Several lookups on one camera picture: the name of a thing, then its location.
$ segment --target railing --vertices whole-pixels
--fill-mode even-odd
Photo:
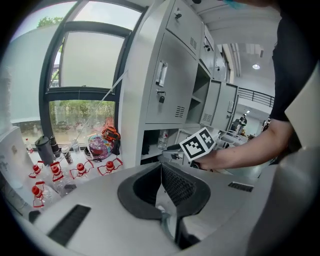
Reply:
[[[239,98],[243,98],[253,102],[258,102],[271,108],[274,106],[275,102],[275,97],[272,97],[268,94],[264,94],[262,92],[249,90],[245,88],[238,88],[238,95]]]

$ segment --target black slot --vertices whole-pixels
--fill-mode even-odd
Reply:
[[[48,234],[52,240],[66,246],[71,237],[80,227],[91,208],[77,204]]]
[[[231,182],[228,186],[236,190],[242,190],[246,192],[251,192],[254,189],[254,186],[252,185],[241,184],[238,182]]]

